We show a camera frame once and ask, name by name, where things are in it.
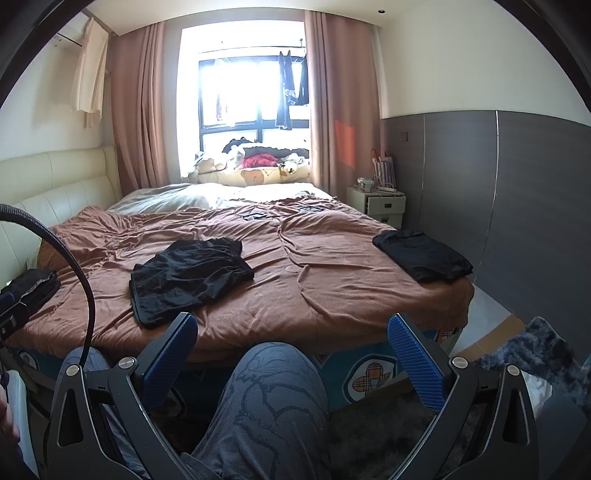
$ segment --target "hand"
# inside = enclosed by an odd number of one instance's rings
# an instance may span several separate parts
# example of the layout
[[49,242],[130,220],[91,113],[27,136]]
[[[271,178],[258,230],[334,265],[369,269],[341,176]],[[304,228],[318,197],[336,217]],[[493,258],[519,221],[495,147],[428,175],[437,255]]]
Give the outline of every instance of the hand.
[[14,423],[14,415],[8,404],[6,392],[0,385],[0,430],[15,445],[21,441],[21,433],[18,431],[18,425]]

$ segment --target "white plastic bag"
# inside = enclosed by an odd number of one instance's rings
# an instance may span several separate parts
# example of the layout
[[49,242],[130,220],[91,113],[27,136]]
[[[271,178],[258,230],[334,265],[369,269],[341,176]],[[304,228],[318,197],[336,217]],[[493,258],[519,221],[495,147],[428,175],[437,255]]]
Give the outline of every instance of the white plastic bag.
[[552,396],[552,385],[543,378],[534,377],[524,371],[521,373],[523,373],[527,393],[530,395],[531,406],[534,409],[534,418],[537,418],[546,400]]

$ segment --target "pink curtain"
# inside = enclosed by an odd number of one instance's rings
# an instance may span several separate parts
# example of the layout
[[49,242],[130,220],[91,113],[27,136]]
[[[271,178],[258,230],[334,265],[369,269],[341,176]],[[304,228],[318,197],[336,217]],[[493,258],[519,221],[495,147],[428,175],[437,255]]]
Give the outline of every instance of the pink curtain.
[[162,104],[163,39],[161,22],[113,42],[113,130],[124,195],[168,184]]
[[304,13],[310,82],[311,178],[346,199],[358,177],[371,177],[380,149],[378,81],[370,25]]

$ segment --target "curtain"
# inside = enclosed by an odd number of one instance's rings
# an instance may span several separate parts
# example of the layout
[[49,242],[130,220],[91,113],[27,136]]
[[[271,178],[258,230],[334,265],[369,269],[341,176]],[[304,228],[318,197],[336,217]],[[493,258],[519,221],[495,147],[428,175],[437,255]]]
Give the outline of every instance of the curtain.
[[346,199],[358,177],[371,177],[380,148],[378,82],[370,25],[304,13],[310,84],[311,179]]
[[124,195],[168,184],[164,149],[162,62],[164,23],[115,39],[113,131]]
[[86,24],[82,49],[72,85],[72,110],[84,112],[84,127],[100,122],[105,87],[109,34],[91,18]]

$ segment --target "gray wall panel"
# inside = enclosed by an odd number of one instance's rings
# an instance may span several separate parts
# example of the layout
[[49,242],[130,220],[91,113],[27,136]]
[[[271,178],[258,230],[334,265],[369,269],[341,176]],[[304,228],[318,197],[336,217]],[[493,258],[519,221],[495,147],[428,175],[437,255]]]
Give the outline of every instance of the gray wall panel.
[[496,112],[425,114],[419,227],[476,269],[489,228],[496,177]]
[[499,176],[476,284],[591,352],[591,128],[499,112]]
[[382,122],[385,149],[394,158],[397,188],[407,197],[402,228],[414,229],[418,226],[423,184],[423,116],[399,116]]
[[495,111],[384,120],[408,197],[402,226],[461,252],[477,286],[525,322],[545,317],[583,359],[591,352],[591,128],[498,115],[496,196]]

